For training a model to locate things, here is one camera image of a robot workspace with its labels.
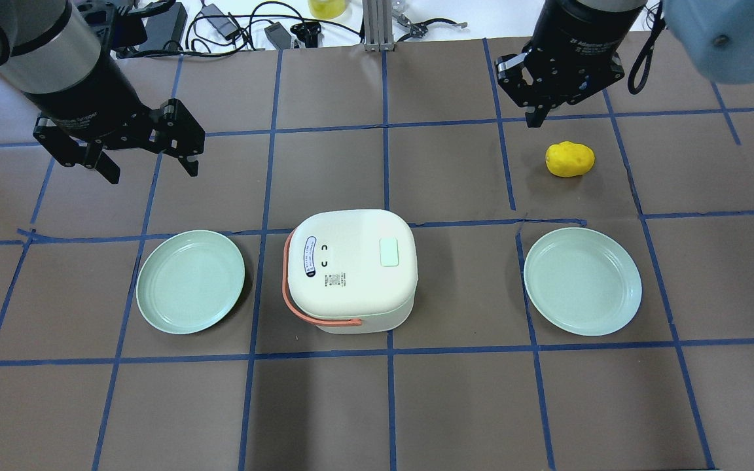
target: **screw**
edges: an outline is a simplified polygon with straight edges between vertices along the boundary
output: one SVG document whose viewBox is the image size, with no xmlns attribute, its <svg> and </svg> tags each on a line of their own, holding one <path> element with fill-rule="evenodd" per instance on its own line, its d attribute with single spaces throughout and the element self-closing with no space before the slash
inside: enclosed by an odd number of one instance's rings
<svg viewBox="0 0 754 471">
<path fill-rule="evenodd" d="M 731 39 L 729 38 L 729 36 L 726 36 L 726 35 L 720 35 L 720 36 L 717 36 L 717 37 L 715 37 L 715 38 L 714 38 L 714 39 L 712 40 L 712 44 L 714 44 L 715 46 L 717 46 L 717 47 L 719 47 L 719 48 L 722 48 L 722 47 L 723 47 L 724 45 L 727 45 L 727 44 L 729 44 L 729 41 L 730 41 L 730 40 L 731 40 Z"/>
</svg>

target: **white box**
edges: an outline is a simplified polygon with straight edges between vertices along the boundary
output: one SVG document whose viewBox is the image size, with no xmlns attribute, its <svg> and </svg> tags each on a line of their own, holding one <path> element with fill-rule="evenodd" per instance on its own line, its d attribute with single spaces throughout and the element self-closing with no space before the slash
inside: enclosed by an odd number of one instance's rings
<svg viewBox="0 0 754 471">
<path fill-rule="evenodd" d="M 406 221 L 383 209 L 314 215 L 287 238 L 282 281 L 290 310 L 326 332 L 389 330 L 415 300 L 415 239 Z"/>
</svg>

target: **orange strap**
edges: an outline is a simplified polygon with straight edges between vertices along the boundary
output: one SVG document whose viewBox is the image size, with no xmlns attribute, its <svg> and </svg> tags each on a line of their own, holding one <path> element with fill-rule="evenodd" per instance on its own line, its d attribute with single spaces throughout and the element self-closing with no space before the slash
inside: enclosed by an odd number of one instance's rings
<svg viewBox="0 0 754 471">
<path fill-rule="evenodd" d="M 308 314 L 299 311 L 298 308 L 293 305 L 293 302 L 290 299 L 290 292 L 287 290 L 287 263 L 290 259 L 290 240 L 293 238 L 293 233 L 294 232 L 291 232 L 290 235 L 287 236 L 287 242 L 284 242 L 284 272 L 281 277 L 281 295 L 284 295 L 284 302 L 287 304 L 287 307 L 289 307 L 299 319 L 320 327 L 357 327 L 362 325 L 362 319 L 321 320 L 312 318 L 311 316 L 308 316 Z"/>
</svg>

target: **yellow cup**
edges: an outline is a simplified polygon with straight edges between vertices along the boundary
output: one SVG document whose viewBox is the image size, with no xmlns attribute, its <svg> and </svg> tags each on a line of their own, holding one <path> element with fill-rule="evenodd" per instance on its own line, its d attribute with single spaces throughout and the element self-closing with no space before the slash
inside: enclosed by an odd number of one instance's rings
<svg viewBox="0 0 754 471">
<path fill-rule="evenodd" d="M 345 11 L 345 0 L 309 0 L 310 13 L 314 18 L 332 19 Z"/>
</svg>

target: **white plate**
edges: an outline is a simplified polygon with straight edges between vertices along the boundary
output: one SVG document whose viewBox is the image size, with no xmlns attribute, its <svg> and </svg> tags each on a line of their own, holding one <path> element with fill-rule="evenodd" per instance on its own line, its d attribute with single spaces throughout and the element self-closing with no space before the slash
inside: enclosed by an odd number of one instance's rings
<svg viewBox="0 0 754 471">
<path fill-rule="evenodd" d="M 169 334 L 209 328 L 234 307 L 245 279 L 240 250 L 226 236 L 191 230 L 162 242 L 147 257 L 135 301 L 144 319 Z"/>
<path fill-rule="evenodd" d="M 606 335 L 636 315 L 641 277 L 616 241 L 566 227 L 542 236 L 529 251 L 526 291 L 551 324 L 572 334 Z"/>
</svg>

